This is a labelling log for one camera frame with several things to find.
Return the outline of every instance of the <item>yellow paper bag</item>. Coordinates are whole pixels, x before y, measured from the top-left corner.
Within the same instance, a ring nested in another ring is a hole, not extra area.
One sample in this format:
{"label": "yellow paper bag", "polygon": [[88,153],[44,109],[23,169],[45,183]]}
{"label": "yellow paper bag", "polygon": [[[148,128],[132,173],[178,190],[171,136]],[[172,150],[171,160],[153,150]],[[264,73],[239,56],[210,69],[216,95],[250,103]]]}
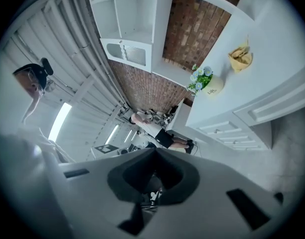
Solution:
{"label": "yellow paper bag", "polygon": [[238,48],[228,53],[228,57],[235,73],[241,72],[252,63],[252,54],[249,53],[249,41],[241,44]]}

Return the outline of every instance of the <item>black slot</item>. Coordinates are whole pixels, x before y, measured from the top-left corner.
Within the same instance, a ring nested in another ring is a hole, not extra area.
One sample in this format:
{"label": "black slot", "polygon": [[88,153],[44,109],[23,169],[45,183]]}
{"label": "black slot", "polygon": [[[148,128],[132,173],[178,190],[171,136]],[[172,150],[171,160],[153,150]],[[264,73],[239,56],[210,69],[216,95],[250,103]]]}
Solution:
{"label": "black slot", "polygon": [[242,190],[231,190],[227,195],[253,230],[270,220]]}
{"label": "black slot", "polygon": [[64,175],[66,178],[72,178],[72,177],[80,176],[80,175],[87,174],[87,173],[89,173],[89,171],[87,169],[83,168],[83,169],[78,169],[75,171],[64,172]]}

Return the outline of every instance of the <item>gray floor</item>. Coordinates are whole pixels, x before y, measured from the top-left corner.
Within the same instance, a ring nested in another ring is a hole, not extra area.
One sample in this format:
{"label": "gray floor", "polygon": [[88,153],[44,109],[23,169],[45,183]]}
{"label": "gray floor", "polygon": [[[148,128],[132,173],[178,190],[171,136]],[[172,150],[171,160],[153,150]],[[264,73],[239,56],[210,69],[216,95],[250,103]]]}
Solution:
{"label": "gray floor", "polygon": [[272,121],[272,134],[270,151],[235,151],[214,141],[199,142],[195,155],[224,163],[268,191],[282,192],[286,206],[305,182],[305,108]]}

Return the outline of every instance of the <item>fluorescent light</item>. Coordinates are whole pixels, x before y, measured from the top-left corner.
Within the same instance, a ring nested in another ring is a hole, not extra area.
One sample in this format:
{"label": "fluorescent light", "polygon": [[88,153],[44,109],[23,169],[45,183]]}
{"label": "fluorescent light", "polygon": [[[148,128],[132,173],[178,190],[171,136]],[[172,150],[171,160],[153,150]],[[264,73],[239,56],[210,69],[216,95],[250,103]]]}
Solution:
{"label": "fluorescent light", "polygon": [[[136,135],[136,134],[137,134],[137,132],[135,132],[135,134],[134,134],[134,136],[133,136],[132,140],[134,140],[134,138],[135,138],[135,135]],[[131,141],[132,141],[132,140],[131,140]]]}
{"label": "fluorescent light", "polygon": [[108,137],[108,139],[107,139],[107,141],[105,142],[105,144],[108,144],[108,143],[109,143],[109,141],[110,141],[111,138],[113,137],[113,134],[115,133],[115,131],[117,130],[117,128],[118,128],[118,125],[116,125],[116,126],[114,127],[113,132],[112,132],[111,135]]}
{"label": "fluorescent light", "polygon": [[70,106],[69,104],[67,104],[67,103],[63,104],[61,110],[59,111],[59,113],[54,121],[54,124],[51,129],[51,133],[49,133],[49,137],[48,137],[49,140],[52,140],[54,142],[56,141],[58,133],[61,130],[61,127],[63,125],[63,122],[64,122],[66,116],[68,115],[69,111],[71,110],[71,108],[72,108],[72,106]]}
{"label": "fluorescent light", "polygon": [[126,142],[127,141],[127,139],[128,139],[128,137],[130,136],[130,134],[133,132],[133,130],[130,130],[129,131],[129,133],[128,133],[128,135],[127,135],[127,137],[126,137],[126,139],[125,139],[125,141],[124,142]]}

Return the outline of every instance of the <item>flower pot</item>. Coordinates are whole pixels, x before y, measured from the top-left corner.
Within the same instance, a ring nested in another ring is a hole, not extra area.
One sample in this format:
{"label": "flower pot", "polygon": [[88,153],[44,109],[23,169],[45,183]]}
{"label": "flower pot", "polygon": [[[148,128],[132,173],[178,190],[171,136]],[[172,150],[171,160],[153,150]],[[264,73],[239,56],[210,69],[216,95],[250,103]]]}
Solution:
{"label": "flower pot", "polygon": [[203,93],[209,97],[217,95],[223,89],[223,80],[218,76],[212,75],[208,85],[202,89]]}

